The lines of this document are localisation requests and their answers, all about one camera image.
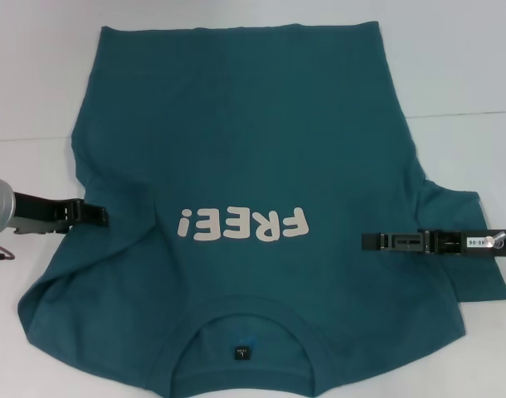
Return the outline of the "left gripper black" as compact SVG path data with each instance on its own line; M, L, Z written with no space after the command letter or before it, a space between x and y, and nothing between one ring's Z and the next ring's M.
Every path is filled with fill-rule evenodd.
M106 209L85 203L82 199L51 200L19 192L15 192L14 197L11 228L17 235L65 234L72 226L81 224L109 226Z

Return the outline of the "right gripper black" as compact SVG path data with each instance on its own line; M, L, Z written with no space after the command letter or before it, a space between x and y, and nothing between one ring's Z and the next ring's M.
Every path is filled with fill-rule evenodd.
M417 233L364 233L364 251L423 252L469 257L506 257L506 230L419 230Z

